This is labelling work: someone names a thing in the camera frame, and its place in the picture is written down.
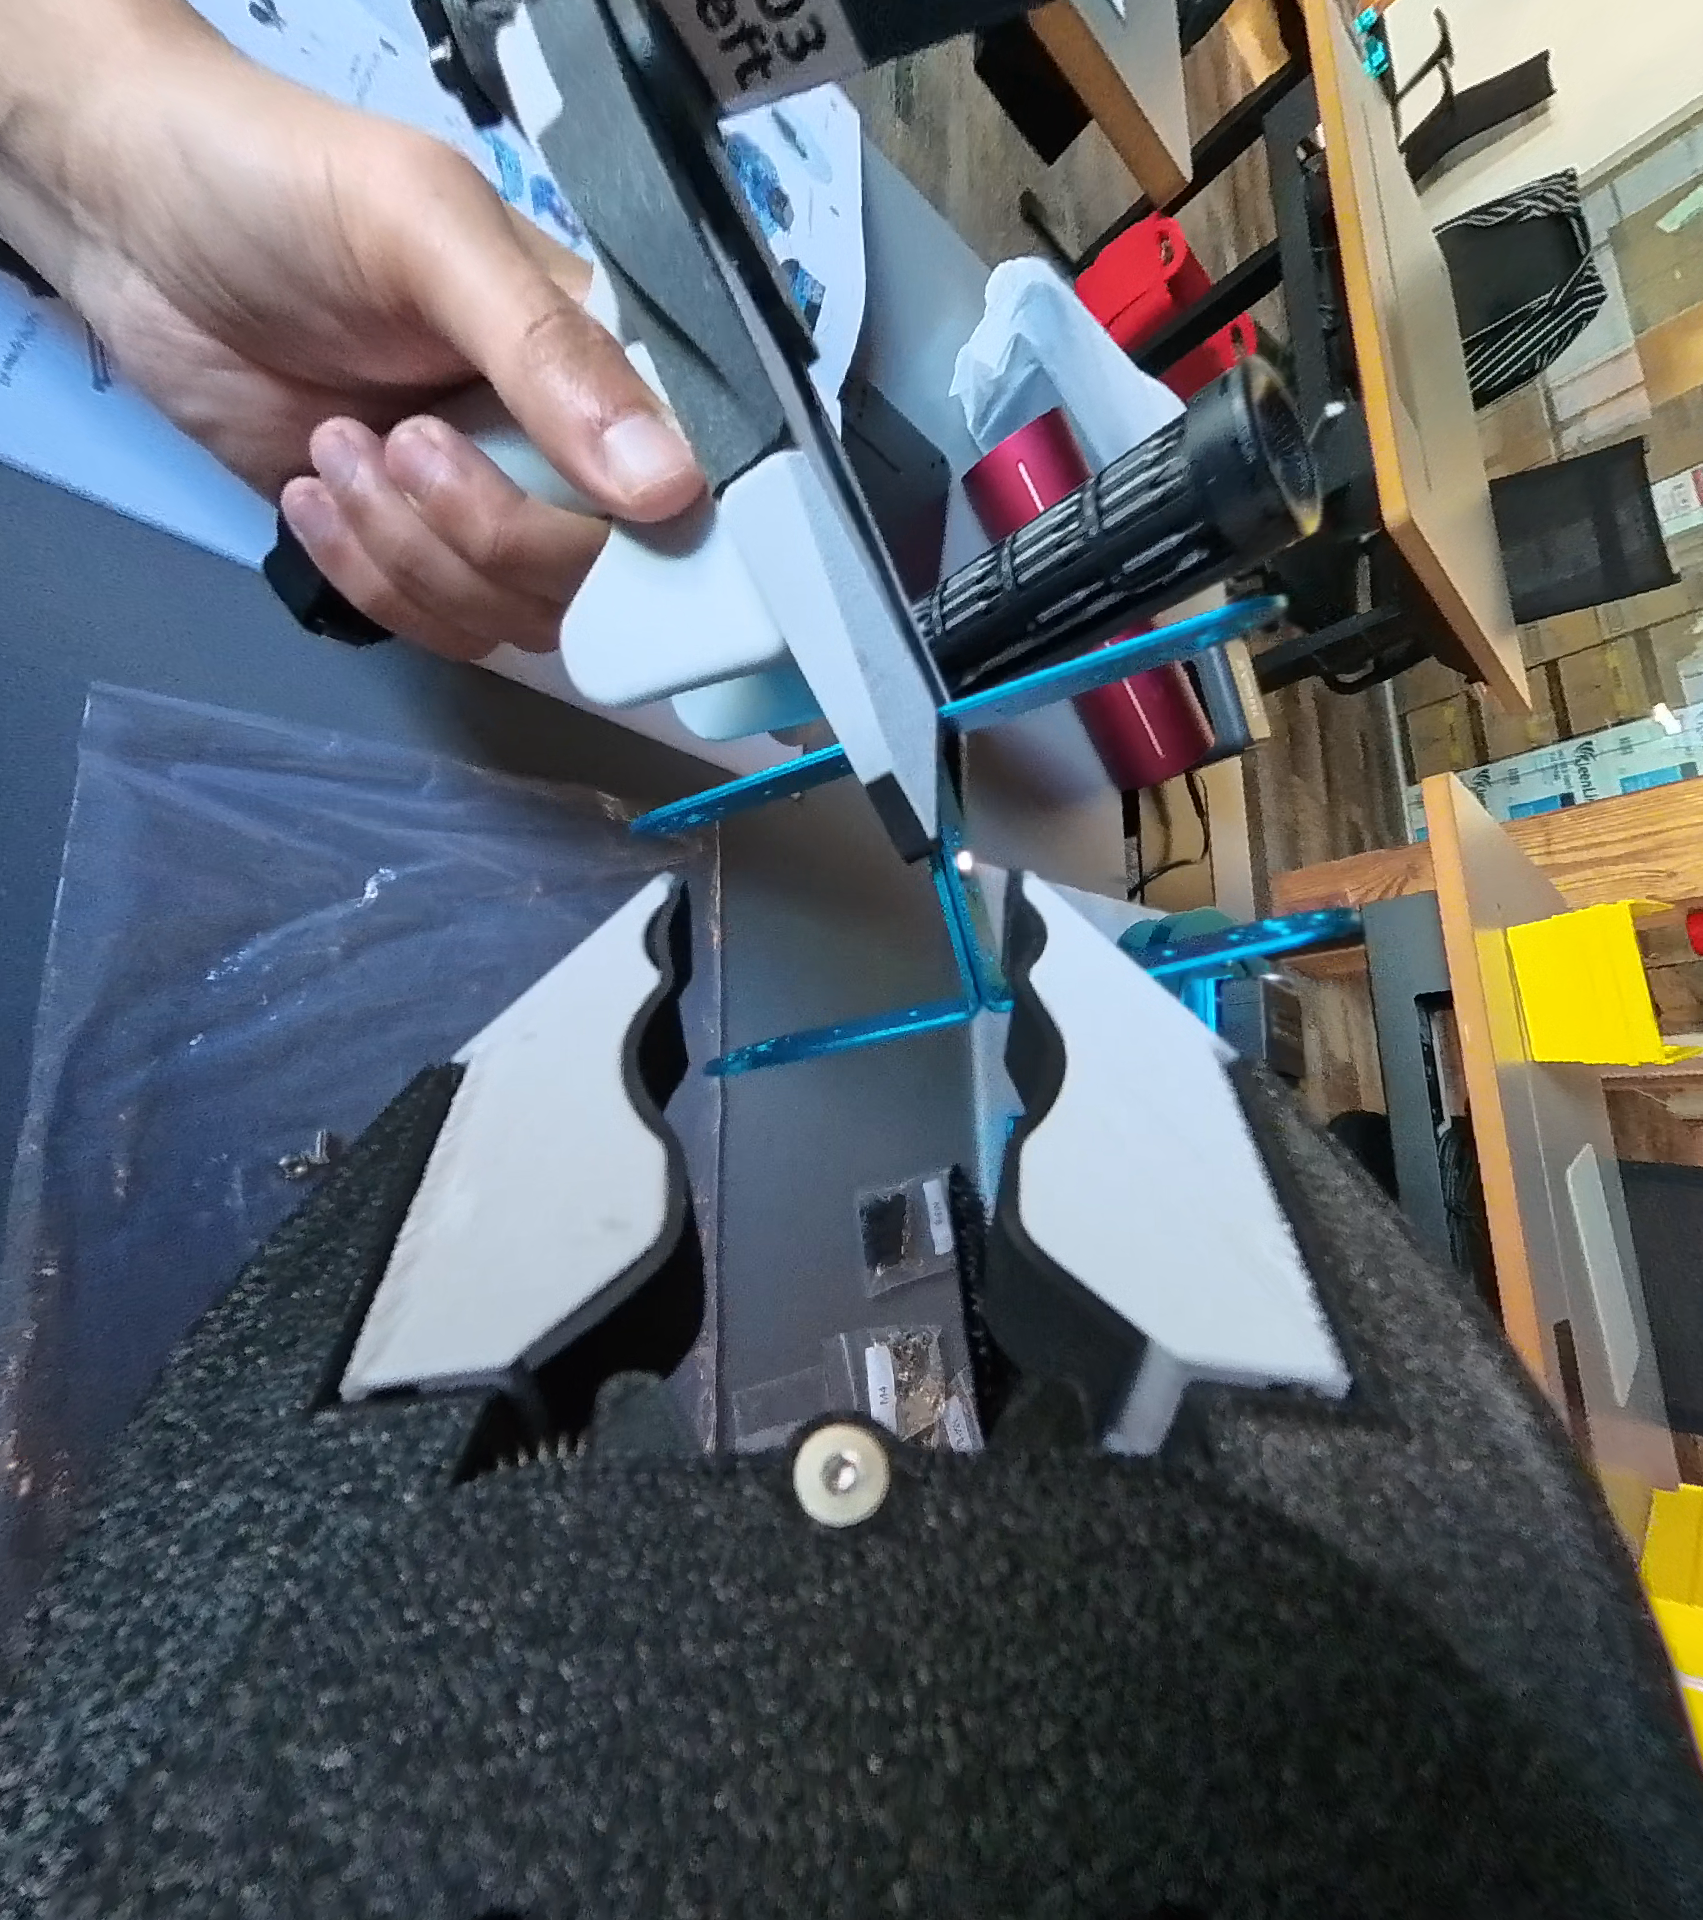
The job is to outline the person's left hand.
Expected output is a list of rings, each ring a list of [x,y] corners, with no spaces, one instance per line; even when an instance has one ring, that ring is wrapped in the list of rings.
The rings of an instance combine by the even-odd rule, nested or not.
[[[188,3],[0,3],[0,237],[370,622],[550,651],[610,522],[706,497],[586,262]]]

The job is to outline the black perforated cylinder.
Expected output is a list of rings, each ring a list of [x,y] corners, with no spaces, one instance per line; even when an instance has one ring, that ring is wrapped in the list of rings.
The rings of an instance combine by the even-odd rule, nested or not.
[[[1109,640],[1315,536],[1313,425],[1263,355],[943,577],[913,608],[949,693]]]

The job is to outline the pile of small hardware packets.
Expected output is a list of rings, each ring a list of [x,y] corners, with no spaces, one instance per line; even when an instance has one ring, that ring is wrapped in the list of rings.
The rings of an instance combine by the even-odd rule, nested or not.
[[[768,1454],[826,1415],[854,1414],[927,1452],[983,1443],[959,1314],[959,1224],[949,1171],[858,1191],[850,1324],[786,1374],[734,1388],[736,1452]]]

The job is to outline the red bag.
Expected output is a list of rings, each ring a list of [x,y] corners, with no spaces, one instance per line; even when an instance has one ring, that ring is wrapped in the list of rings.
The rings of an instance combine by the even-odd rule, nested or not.
[[[1107,335],[1131,351],[1175,324],[1213,281],[1179,221],[1151,209],[1111,237],[1075,275],[1073,288]],[[1157,378],[1189,401],[1213,378],[1255,355],[1257,348],[1255,322],[1241,312]]]

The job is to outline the white instruction booklet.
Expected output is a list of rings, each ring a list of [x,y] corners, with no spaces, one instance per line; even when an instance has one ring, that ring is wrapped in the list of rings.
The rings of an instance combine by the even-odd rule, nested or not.
[[[202,1],[198,12],[246,56],[338,100],[420,127],[464,151],[500,195],[580,258],[586,230],[538,143],[514,123],[482,130],[432,69],[420,3]],[[863,328],[863,134],[836,85],[798,106],[754,107],[726,123],[750,161],[798,188],[798,262],[826,268],[800,290],[824,296],[818,396],[834,423]],[[0,464],[168,531],[250,572],[274,542],[272,508],[216,466],[118,370],[92,329],[56,296],[32,291],[20,268],[0,266]],[[600,711],[660,742],[694,737],[738,771],[768,764],[772,748],[744,745],[820,722],[798,664],[770,648],[758,601],[732,539],[716,533],[676,572],[616,553],[610,588],[596,589],[578,644],[530,653],[502,648],[482,659],[498,678]]]

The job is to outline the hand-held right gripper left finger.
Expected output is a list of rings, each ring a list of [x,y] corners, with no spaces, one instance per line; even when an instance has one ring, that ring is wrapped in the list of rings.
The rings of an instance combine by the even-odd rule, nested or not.
[[[690,898],[658,874],[454,1055],[456,1088],[358,1321],[346,1404],[672,1376],[706,1316],[680,996]]]

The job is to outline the black office chair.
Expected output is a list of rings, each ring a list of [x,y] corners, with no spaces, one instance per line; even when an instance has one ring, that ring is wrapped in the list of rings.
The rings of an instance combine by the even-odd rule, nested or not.
[[[1415,65],[1401,65],[1395,58],[1395,44],[1387,38],[1385,84],[1391,126],[1397,134],[1399,156],[1417,190],[1461,158],[1485,149],[1511,132],[1515,123],[1533,119],[1555,95],[1547,49],[1537,49],[1527,60],[1459,85],[1451,22],[1441,8],[1433,9],[1433,26],[1435,44]],[[1407,104],[1411,95],[1431,84],[1439,87],[1437,104],[1415,123],[1409,123]]]

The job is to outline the white crumpled plastic bag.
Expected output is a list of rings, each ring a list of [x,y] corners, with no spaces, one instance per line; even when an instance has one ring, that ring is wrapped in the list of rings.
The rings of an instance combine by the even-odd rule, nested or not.
[[[949,394],[981,454],[1061,411],[1093,471],[1189,409],[1127,357],[1037,255],[989,272],[983,315],[957,351]]]

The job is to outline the black mesh chair back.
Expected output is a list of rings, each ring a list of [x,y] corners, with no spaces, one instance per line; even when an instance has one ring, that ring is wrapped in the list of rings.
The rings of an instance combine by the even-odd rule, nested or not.
[[[1487,496],[1521,626],[1679,583],[1641,435],[1493,477]]]

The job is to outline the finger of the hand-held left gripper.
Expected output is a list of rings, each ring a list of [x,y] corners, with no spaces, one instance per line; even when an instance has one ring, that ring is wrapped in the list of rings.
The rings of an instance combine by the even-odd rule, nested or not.
[[[722,525],[895,851],[927,858],[941,827],[939,698],[883,553],[802,447],[736,477]]]

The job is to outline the clear plastic bag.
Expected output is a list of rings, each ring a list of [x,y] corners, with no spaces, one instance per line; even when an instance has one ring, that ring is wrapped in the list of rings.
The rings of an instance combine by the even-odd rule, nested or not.
[[[0,1266],[0,1698],[166,1355],[344,1145],[656,872],[720,1038],[720,844],[406,745],[96,683]],[[288,1181],[318,1129],[336,1163]]]

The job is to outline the wooden support post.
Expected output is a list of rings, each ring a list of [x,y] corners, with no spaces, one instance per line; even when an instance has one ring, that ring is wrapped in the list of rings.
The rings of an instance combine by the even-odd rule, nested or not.
[[[1433,892],[1439,821],[1461,826],[1467,814],[1481,808],[1455,775],[1423,780],[1421,793],[1425,840],[1273,876],[1271,911],[1355,909]],[[1487,826],[1571,907],[1609,899],[1703,907],[1703,777],[1649,785],[1519,821],[1489,819]]]

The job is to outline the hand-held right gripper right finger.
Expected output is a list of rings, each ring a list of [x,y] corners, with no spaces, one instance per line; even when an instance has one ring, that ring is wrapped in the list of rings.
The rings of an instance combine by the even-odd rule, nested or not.
[[[1005,971],[993,1338],[1019,1378],[1067,1388],[1119,1456],[1159,1452],[1199,1385],[1343,1399],[1231,1048],[1033,874],[1007,877]]]

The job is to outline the wooden edged desk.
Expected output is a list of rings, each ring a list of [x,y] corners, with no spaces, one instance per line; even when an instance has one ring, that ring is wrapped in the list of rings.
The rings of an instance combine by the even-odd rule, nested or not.
[[[1531,709],[1457,310],[1341,5],[1301,1],[1377,514],[1453,668]]]
[[[1421,799],[1497,1309],[1639,1551],[1679,1462],[1603,1080],[1535,1062],[1505,942],[1569,899],[1461,780],[1423,780]]]

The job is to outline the dark brown flat box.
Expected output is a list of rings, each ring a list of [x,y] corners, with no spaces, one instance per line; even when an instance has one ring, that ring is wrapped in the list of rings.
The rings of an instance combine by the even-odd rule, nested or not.
[[[842,388],[842,442],[883,548],[921,596],[941,577],[951,470],[945,456],[861,373]]]

